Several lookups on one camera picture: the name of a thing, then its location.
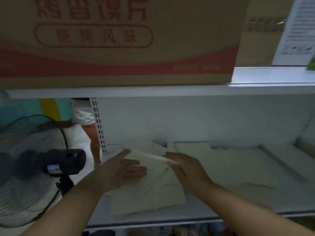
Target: person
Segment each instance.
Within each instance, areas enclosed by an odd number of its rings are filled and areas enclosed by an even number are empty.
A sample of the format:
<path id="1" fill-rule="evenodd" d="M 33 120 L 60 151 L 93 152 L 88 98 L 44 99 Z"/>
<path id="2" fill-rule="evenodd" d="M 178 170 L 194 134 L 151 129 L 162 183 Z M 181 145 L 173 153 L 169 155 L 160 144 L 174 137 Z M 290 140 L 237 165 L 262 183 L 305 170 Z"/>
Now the person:
<path id="1" fill-rule="evenodd" d="M 53 209 L 43 215 L 21 236 L 81 235 L 101 195 L 145 177 L 145 167 L 124 157 L 125 150 L 106 161 L 82 179 Z M 314 236 L 315 232 L 251 203 L 215 184 L 200 162 L 180 153 L 166 156 L 179 182 L 191 194 L 214 210 L 238 236 Z"/>
<path id="2" fill-rule="evenodd" d="M 72 98 L 73 117 L 81 125 L 91 140 L 90 148 L 94 160 L 94 169 L 100 166 L 100 141 L 94 120 L 94 112 L 89 98 Z"/>

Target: forearm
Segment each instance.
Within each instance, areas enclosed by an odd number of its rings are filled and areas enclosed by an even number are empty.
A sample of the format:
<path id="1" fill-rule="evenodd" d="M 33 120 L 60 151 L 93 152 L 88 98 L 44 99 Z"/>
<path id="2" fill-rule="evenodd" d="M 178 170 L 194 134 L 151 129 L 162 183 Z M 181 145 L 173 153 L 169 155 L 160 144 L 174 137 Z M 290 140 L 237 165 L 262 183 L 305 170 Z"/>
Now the forearm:
<path id="1" fill-rule="evenodd" d="M 81 235 L 102 196 L 93 184 L 93 176 L 90 174 L 21 235 Z"/>
<path id="2" fill-rule="evenodd" d="M 214 183 L 201 187 L 198 197 L 211 207 L 239 236 L 315 234 L 313 231 L 281 217 L 271 210 L 238 197 Z"/>

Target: electric fan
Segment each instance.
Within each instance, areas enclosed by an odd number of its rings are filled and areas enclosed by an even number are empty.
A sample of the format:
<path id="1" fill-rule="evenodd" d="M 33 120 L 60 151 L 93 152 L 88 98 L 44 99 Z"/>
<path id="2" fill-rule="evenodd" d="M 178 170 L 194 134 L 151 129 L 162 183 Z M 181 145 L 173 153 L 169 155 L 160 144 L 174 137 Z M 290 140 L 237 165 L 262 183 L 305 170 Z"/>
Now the electric fan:
<path id="1" fill-rule="evenodd" d="M 86 161 L 69 149 L 58 123 L 45 115 L 13 121 L 0 132 L 0 226 L 18 227 L 40 218 L 73 182 Z"/>

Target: left arm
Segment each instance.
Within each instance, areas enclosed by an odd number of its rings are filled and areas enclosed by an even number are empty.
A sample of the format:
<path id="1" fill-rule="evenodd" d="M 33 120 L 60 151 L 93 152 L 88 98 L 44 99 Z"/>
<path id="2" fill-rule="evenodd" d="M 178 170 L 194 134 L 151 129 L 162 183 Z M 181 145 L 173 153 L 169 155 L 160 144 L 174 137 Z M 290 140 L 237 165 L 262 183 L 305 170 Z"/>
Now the left arm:
<path id="1" fill-rule="evenodd" d="M 81 235 L 102 194 L 146 176 L 139 161 L 124 159 L 129 153 L 119 153 L 88 174 L 21 236 Z"/>

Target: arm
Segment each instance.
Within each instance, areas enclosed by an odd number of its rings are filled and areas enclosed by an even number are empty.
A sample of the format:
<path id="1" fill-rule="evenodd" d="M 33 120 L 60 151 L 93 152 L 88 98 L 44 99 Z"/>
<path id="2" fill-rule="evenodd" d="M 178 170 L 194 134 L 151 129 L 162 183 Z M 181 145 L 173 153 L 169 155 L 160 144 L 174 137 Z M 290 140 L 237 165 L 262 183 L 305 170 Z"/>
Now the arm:
<path id="1" fill-rule="evenodd" d="M 169 162 L 169 166 L 182 186 L 213 209 L 237 235 L 315 235 L 315 232 L 215 184 L 197 159 L 180 153 L 167 153 L 167 157 L 177 163 Z"/>
<path id="2" fill-rule="evenodd" d="M 124 159 L 125 150 L 92 171 L 21 236 L 78 236 L 85 229 L 103 193 L 146 176 L 137 160 Z"/>

